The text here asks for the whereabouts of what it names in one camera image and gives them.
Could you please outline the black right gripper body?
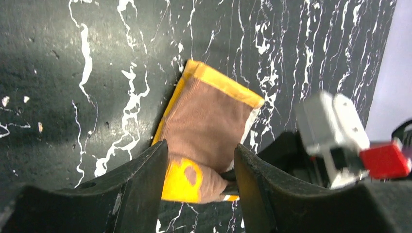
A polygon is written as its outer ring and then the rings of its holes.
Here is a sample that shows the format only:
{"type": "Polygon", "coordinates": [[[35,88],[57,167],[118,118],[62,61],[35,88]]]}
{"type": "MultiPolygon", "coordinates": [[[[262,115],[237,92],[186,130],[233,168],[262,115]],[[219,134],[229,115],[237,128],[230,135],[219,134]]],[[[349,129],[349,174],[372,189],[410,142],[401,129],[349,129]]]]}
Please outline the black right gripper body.
{"type": "Polygon", "coordinates": [[[306,152],[298,131],[281,133],[257,156],[276,167],[275,183],[282,188],[331,187],[325,159],[306,152]]]}

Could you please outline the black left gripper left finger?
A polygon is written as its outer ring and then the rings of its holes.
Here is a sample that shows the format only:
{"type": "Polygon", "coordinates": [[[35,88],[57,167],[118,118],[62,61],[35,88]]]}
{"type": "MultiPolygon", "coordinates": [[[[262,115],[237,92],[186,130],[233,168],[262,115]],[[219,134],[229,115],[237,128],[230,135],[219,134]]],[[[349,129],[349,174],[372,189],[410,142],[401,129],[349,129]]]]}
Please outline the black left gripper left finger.
{"type": "Polygon", "coordinates": [[[1,183],[0,230],[153,233],[167,166],[168,144],[162,140],[75,189],[45,190],[27,183],[1,183]]]}

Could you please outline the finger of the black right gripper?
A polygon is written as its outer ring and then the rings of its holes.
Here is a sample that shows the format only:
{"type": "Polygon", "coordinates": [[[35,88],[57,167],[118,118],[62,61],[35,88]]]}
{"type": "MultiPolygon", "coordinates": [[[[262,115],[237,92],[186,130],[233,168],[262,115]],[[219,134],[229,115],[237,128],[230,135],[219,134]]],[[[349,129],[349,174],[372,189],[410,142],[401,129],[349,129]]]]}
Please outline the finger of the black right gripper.
{"type": "Polygon", "coordinates": [[[228,185],[222,192],[222,195],[231,195],[231,196],[238,196],[239,195],[239,189],[237,185],[237,180],[236,180],[236,174],[235,170],[231,169],[227,172],[221,173],[220,176],[228,181],[228,185]]]}

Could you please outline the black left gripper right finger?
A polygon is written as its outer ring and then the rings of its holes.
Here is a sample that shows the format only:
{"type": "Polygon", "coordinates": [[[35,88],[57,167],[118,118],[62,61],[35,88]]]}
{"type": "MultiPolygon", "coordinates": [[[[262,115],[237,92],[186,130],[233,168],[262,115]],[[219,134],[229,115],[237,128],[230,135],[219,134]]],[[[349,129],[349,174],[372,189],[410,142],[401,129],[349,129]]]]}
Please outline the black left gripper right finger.
{"type": "Polygon", "coordinates": [[[248,233],[409,233],[410,181],[338,190],[302,181],[239,144],[234,165],[248,233]]]}

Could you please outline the orange brown towel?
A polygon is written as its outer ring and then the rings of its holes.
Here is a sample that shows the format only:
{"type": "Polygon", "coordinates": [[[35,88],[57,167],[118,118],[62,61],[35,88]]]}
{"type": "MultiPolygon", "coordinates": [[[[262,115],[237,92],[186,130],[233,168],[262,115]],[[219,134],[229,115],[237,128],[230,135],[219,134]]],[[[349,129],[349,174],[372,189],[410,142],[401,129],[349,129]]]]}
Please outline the orange brown towel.
{"type": "Polygon", "coordinates": [[[168,168],[162,199],[210,203],[222,195],[220,174],[233,169],[234,150],[255,122],[264,98],[200,61],[188,60],[153,142],[166,140],[168,168]]]}

